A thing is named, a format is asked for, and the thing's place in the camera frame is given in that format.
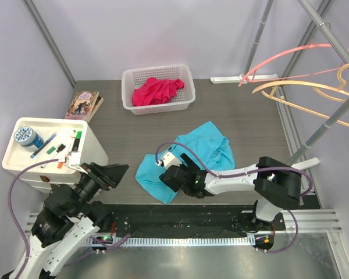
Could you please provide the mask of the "pink t shirt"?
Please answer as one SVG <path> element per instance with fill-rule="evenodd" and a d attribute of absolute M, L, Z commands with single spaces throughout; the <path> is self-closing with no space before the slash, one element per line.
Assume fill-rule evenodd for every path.
<path fill-rule="evenodd" d="M 158 80 L 150 77 L 140 88 L 133 91 L 133 106 L 151 106 L 169 103 L 184 88 L 181 79 Z"/>

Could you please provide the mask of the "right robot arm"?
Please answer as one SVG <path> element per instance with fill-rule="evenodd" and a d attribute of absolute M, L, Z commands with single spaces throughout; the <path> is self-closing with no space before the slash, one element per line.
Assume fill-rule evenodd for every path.
<path fill-rule="evenodd" d="M 174 192 L 202 199 L 227 192 L 256 192 L 261 198 L 254 203 L 251 217 L 242 217 L 233 226 L 244 233 L 271 230 L 282 210 L 300 208 L 301 173 L 269 157 L 243 169 L 202 170 L 185 153 L 178 159 L 166 152 L 158 163 L 165 168 L 160 180 Z"/>

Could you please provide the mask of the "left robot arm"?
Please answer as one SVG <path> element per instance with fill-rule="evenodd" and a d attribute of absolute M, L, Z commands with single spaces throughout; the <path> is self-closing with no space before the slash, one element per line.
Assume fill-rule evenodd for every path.
<path fill-rule="evenodd" d="M 129 165 L 82 163 L 80 168 L 75 187 L 59 184 L 50 191 L 30 236 L 22 236 L 24 255 L 3 278 L 56 278 L 86 240 L 112 227 L 112 211 L 92 199 L 100 191 L 116 188 Z"/>

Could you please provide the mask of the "wooden hanger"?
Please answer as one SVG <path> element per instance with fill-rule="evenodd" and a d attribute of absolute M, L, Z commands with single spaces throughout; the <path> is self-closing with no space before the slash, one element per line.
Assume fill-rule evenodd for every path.
<path fill-rule="evenodd" d="M 346 70 L 349 70 L 349 63 L 338 67 L 334 74 L 334 84 L 326 84 L 320 81 L 307 81 L 300 79 L 286 79 L 265 82 L 252 89 L 251 95 L 258 95 L 271 102 L 288 106 L 305 112 L 312 116 L 328 120 L 329 112 L 325 111 L 326 105 L 333 103 L 342 105 L 349 97 L 347 89 L 348 81 L 345 77 Z M 293 89 L 296 95 L 303 93 L 307 101 L 299 100 L 299 97 L 283 96 L 279 89 Z"/>

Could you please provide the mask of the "blue t shirt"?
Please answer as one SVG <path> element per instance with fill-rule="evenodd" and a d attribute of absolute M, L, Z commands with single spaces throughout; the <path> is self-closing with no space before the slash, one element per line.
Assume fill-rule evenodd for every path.
<path fill-rule="evenodd" d="M 210 170 L 231 170 L 236 166 L 230 141 L 211 121 L 177 136 L 175 141 L 190 148 Z M 168 204 L 177 193 L 159 179 L 164 172 L 165 168 L 156 164 L 155 155 L 146 154 L 137 169 L 136 181 L 155 199 Z"/>

